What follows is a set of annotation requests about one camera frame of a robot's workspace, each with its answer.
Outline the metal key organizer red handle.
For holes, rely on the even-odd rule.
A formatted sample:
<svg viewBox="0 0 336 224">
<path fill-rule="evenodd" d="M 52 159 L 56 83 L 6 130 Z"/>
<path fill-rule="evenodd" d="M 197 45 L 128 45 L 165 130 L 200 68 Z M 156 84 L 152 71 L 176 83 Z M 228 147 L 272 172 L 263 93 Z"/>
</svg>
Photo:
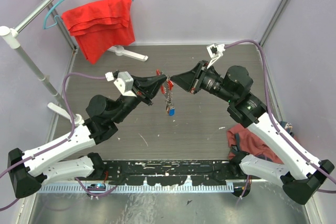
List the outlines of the metal key organizer red handle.
<svg viewBox="0 0 336 224">
<path fill-rule="evenodd" d="M 165 96 L 166 100 L 166 113 L 168 114 L 169 108 L 175 108 L 174 104 L 172 102 L 172 90 L 173 90 L 174 84 L 170 80 L 170 77 L 167 77 L 167 80 L 162 84 L 160 87 L 162 94 Z"/>
</svg>

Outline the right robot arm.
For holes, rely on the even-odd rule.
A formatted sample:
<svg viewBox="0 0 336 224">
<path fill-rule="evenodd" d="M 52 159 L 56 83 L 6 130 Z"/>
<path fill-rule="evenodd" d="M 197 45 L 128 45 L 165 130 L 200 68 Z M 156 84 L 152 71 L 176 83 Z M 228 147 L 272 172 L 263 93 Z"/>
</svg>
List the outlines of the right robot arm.
<svg viewBox="0 0 336 224">
<path fill-rule="evenodd" d="M 267 180 L 294 202 L 305 205 L 334 170 L 328 159 L 320 160 L 304 149 L 251 93 L 253 80 L 245 67 L 231 66 L 222 77 L 203 60 L 192 70 L 171 76 L 171 81 L 191 94 L 204 90 L 228 102 L 230 117 L 259 137 L 282 161 L 276 164 L 241 151 L 231 161 L 233 177 L 251 175 Z"/>
</svg>

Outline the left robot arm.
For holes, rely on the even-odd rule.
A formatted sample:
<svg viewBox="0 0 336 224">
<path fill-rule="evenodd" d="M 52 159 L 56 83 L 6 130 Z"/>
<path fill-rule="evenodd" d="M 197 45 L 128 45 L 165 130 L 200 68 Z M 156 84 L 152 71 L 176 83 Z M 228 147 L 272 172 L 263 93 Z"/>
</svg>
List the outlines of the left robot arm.
<svg viewBox="0 0 336 224">
<path fill-rule="evenodd" d="M 121 123 L 141 102 L 152 105 L 166 75 L 136 77 L 128 72 L 107 72 L 103 80 L 113 82 L 120 92 L 117 100 L 95 95 L 86 108 L 88 118 L 71 131 L 45 145 L 21 151 L 15 148 L 8 153 L 8 168 L 5 171 L 11 179 L 17 199 L 28 197 L 39 191 L 51 178 L 46 173 L 55 171 L 56 164 L 80 150 L 98 145 L 110 139 Z"/>
</svg>

